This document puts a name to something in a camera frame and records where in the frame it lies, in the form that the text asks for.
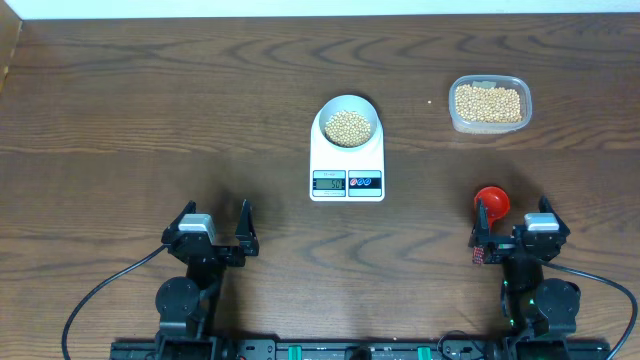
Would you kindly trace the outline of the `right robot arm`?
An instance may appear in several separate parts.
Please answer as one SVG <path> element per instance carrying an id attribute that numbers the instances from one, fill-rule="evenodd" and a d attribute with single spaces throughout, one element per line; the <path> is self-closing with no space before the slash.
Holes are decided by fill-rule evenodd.
<path id="1" fill-rule="evenodd" d="M 558 278 L 546 278 L 543 267 L 560 254 L 570 230 L 541 197 L 538 210 L 524 216 L 522 225 L 510 235 L 492 232 L 490 209 L 475 198 L 476 222 L 470 243 L 473 262 L 499 265 L 503 271 L 501 301 L 512 334 L 504 345 L 519 342 L 554 341 L 576 331 L 581 292 L 577 285 Z"/>

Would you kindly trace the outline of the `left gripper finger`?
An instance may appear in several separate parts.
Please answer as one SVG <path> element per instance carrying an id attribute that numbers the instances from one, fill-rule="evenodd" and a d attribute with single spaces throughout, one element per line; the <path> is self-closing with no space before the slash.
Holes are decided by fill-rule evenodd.
<path id="1" fill-rule="evenodd" d="M 240 219 L 236 227 L 235 237 L 241 246 L 258 245 L 258 237 L 253 224 L 252 205 L 247 199 L 242 203 Z"/>
<path id="2" fill-rule="evenodd" d="M 164 238 L 165 239 L 176 239 L 181 236 L 181 230 L 179 229 L 179 224 L 183 220 L 183 218 L 188 214 L 194 214 L 196 212 L 196 203 L 194 201 L 189 201 L 184 209 L 180 212 L 180 214 L 169 224 L 169 226 L 164 230 Z"/>

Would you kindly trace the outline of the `red measuring scoop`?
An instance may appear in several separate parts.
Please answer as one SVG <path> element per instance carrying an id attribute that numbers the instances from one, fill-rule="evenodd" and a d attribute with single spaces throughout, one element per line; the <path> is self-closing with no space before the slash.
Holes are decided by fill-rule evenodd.
<path id="1" fill-rule="evenodd" d="M 482 243 L 474 243 L 472 241 L 472 232 L 470 242 L 473 247 L 472 261 L 474 264 L 485 264 L 489 261 L 492 254 L 499 249 L 500 241 L 503 237 L 492 233 L 493 224 L 504 218 L 510 210 L 510 199 L 506 192 L 496 186 L 488 186 L 479 190 L 474 197 L 474 210 L 476 215 L 475 202 L 481 198 L 487 208 L 487 214 L 490 224 L 490 235 L 484 238 Z"/>

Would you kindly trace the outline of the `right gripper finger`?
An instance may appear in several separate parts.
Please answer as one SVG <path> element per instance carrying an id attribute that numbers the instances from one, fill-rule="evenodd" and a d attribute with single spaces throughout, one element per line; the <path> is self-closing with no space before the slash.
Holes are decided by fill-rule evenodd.
<path id="1" fill-rule="evenodd" d="M 561 219 L 561 217 L 557 214 L 557 212 L 552 207 L 549 199 L 546 196 L 542 196 L 538 201 L 538 210 L 540 213 L 550 213 L 555 217 L 556 222 L 559 225 L 558 232 L 562 235 L 569 235 L 570 229 L 565 224 L 565 222 Z"/>
<path id="2" fill-rule="evenodd" d="M 472 229 L 472 241 L 474 243 L 482 243 L 484 238 L 491 233 L 487 208 L 481 198 L 475 202 L 476 205 L 476 221 Z"/>

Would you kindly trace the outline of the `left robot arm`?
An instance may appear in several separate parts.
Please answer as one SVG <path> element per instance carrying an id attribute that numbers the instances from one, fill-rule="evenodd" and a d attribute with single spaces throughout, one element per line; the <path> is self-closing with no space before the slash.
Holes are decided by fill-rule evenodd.
<path id="1" fill-rule="evenodd" d="M 160 315 L 158 337 L 204 338 L 226 269 L 243 267 L 248 257 L 259 255 L 252 205 L 247 200 L 242 203 L 235 237 L 236 245 L 217 244 L 213 217 L 198 213 L 193 201 L 163 231 L 162 244 L 170 255 L 187 266 L 187 271 L 184 276 L 167 280 L 156 294 L 155 305 Z"/>

